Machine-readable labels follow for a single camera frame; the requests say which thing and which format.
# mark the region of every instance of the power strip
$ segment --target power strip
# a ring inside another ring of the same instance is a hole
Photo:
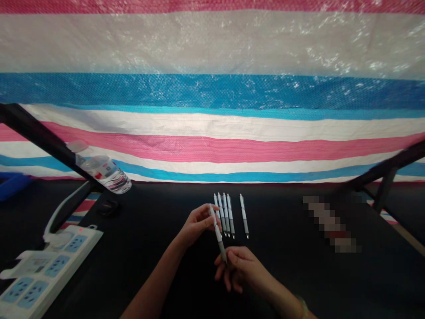
[[[16,278],[0,296],[0,319],[41,318],[103,235],[74,225],[64,233],[71,239],[62,247],[27,250],[13,269],[0,273],[1,279]]]

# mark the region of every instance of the forearm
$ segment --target forearm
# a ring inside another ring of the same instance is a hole
[[[177,236],[122,314],[121,319],[159,318],[162,305],[185,252],[186,247]]]
[[[304,319],[304,310],[300,300],[295,297],[284,285],[275,278],[271,281],[266,298],[273,305],[282,318],[287,319]],[[309,312],[309,319],[317,319]]]

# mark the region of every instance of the water bottle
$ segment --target water bottle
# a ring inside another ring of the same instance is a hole
[[[127,175],[107,155],[98,155],[82,140],[66,145],[75,153],[76,164],[115,194],[124,194],[131,188]]]

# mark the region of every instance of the mechanical pen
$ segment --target mechanical pen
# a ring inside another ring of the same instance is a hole
[[[222,236],[220,234],[220,229],[218,228],[218,225],[217,225],[216,213],[214,212],[214,209],[211,206],[211,204],[209,205],[209,214],[214,217],[214,230],[216,232],[216,237],[217,237],[217,241],[218,241],[218,247],[220,248],[221,258],[224,260],[224,262],[227,265],[226,250],[224,249],[223,238],[222,238]]]
[[[230,237],[229,212],[227,210],[227,199],[226,199],[225,193],[223,193],[223,202],[224,202],[224,221],[226,222],[227,236]]]
[[[232,232],[233,239],[235,239],[235,227],[233,225],[232,203],[229,194],[227,194],[227,209],[229,211],[230,231]]]
[[[243,202],[242,194],[239,194],[239,198],[240,198],[240,206],[242,207],[243,226],[245,228],[245,234],[247,235],[247,238],[249,239],[247,215],[245,213],[245,204]]]
[[[225,221],[224,221],[224,212],[223,212],[223,204],[221,203],[221,196],[220,196],[220,193],[218,193],[218,203],[219,203],[219,207],[220,207],[220,219],[221,219],[221,228],[223,229],[223,231],[224,231],[224,235],[225,236],[227,236],[227,234],[226,234],[226,231],[227,231],[227,229],[226,229],[226,223],[225,223]]]
[[[217,196],[215,194],[214,194],[214,205],[218,206]],[[221,222],[221,233],[223,233],[223,222]]]

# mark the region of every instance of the table surface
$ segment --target table surface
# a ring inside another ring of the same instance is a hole
[[[342,195],[333,207],[362,252],[335,253],[328,245],[302,196],[331,195],[335,189],[332,184],[137,183],[124,195],[105,193],[80,223],[96,224],[104,235],[45,318],[118,318],[189,212],[213,201],[214,192],[232,197],[236,239],[225,237],[225,246],[251,249],[319,318],[424,318],[424,258],[367,204],[355,203],[353,194]],[[249,240],[239,193],[245,197]],[[107,199],[121,204],[115,217],[96,214]],[[253,292],[228,294],[214,281],[218,254],[215,235],[204,233],[183,258],[162,316],[275,318]]]

